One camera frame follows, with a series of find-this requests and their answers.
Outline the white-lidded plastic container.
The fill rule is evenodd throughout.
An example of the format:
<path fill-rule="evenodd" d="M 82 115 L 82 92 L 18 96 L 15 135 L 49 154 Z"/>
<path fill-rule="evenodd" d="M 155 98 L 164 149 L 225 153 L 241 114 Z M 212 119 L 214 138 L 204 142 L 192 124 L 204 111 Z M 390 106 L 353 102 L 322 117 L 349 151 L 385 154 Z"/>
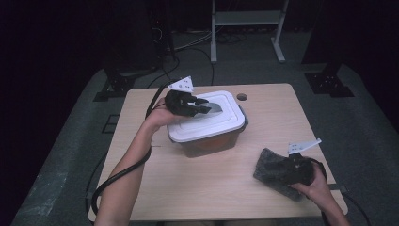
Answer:
<path fill-rule="evenodd" d="M 213 109 L 208 114 L 194 117 L 168 126 L 171 140 L 186 143 L 194 140 L 214 137 L 238 130 L 246 125 L 246 117 L 231 93 L 226 90 L 202 93 L 199 98 L 207 100 L 211 107 L 220 106 L 220 111 Z"/>

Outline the person's right hand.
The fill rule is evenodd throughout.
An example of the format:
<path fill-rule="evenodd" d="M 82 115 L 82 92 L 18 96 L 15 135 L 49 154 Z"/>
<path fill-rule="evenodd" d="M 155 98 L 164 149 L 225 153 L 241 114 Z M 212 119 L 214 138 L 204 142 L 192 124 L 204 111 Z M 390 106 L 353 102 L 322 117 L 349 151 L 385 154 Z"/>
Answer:
<path fill-rule="evenodd" d="M 292 184 L 291 187 L 306 195 L 315 204 L 321 205 L 327 201 L 329 194 L 329 188 L 327 185 L 326 178 L 320 167 L 313 163 L 313 181 L 309 186 L 301 183 Z"/>

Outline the person's left hand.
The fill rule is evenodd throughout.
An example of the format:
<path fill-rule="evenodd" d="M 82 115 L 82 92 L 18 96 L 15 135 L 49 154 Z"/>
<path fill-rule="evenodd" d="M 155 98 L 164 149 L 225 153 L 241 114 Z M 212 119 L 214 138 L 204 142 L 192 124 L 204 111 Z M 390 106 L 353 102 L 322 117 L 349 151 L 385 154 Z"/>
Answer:
<path fill-rule="evenodd" d="M 166 107 L 165 99 L 161 98 L 151 110 L 150 115 L 144 120 L 144 124 L 151 129 L 158 130 L 165 125 L 183 119 L 183 116 L 172 114 Z"/>

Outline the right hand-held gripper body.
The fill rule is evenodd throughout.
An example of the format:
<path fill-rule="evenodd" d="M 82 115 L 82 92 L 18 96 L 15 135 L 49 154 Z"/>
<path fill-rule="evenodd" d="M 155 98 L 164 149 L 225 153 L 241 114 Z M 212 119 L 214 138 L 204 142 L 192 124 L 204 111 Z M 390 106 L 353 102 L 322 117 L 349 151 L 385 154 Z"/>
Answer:
<path fill-rule="evenodd" d="M 300 183 L 310 185 L 313 178 L 312 159 L 304 157 L 301 153 L 318 145 L 322 140 L 317 138 L 311 141 L 290 143 L 288 146 L 288 157 L 282 161 L 284 174 L 281 181 L 286 185 Z"/>

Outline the white metal stand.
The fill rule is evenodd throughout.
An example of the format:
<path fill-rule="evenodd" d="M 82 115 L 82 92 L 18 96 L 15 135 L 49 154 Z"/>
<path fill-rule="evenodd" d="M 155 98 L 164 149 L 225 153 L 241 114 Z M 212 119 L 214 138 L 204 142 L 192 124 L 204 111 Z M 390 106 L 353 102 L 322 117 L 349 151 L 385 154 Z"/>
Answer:
<path fill-rule="evenodd" d="M 279 63 L 286 61 L 279 45 L 281 31 L 284 25 L 288 5 L 290 0 L 283 0 L 280 10 L 261 10 L 261 11 L 217 11 L 215 0 L 212 0 L 212 19 L 211 19 L 211 44 L 210 61 L 217 63 L 216 29 L 222 26 L 246 26 L 246 25 L 275 25 L 277 31 L 271 37 L 277 60 Z"/>

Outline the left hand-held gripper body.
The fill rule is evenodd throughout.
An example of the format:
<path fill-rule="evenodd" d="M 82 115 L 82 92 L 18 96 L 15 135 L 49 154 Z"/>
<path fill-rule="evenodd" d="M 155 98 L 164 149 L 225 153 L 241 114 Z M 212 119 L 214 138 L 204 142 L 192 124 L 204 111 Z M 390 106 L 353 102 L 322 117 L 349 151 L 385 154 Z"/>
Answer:
<path fill-rule="evenodd" d="M 172 114 L 194 117 L 200 112 L 200 108 L 194 105 L 197 98 L 192 95 L 194 86 L 190 76 L 172 81 L 168 88 L 165 104 Z"/>

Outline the black stand base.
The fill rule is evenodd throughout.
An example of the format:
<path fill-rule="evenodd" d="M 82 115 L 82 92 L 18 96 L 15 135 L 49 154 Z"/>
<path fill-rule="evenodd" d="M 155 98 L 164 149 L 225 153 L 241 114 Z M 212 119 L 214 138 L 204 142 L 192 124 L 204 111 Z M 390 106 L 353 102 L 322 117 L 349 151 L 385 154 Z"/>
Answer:
<path fill-rule="evenodd" d="M 108 58 L 103 61 L 103 69 L 106 80 L 103 88 L 95 95 L 94 102 L 125 97 L 138 78 L 156 72 L 158 67 L 134 65 L 125 60 Z"/>
<path fill-rule="evenodd" d="M 329 94 L 333 98 L 353 97 L 354 94 L 339 76 L 341 61 L 331 61 L 321 72 L 305 73 L 314 94 Z"/>

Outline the grey fluffy cloth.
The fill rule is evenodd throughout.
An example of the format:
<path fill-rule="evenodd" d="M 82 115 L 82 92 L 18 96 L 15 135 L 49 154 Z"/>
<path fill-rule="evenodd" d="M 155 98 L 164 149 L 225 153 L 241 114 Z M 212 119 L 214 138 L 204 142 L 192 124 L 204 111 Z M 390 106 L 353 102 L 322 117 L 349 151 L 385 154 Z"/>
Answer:
<path fill-rule="evenodd" d="M 284 184 L 282 181 L 275 180 L 271 177 L 271 173 L 273 171 L 284 171 L 272 170 L 271 164 L 276 162 L 282 162 L 284 159 L 284 156 L 274 153 L 270 149 L 264 148 L 256 163 L 253 177 L 268 186 L 269 188 L 274 189 L 279 194 L 291 199 L 294 202 L 299 202 L 302 199 L 302 196 L 299 194 L 298 191 Z"/>

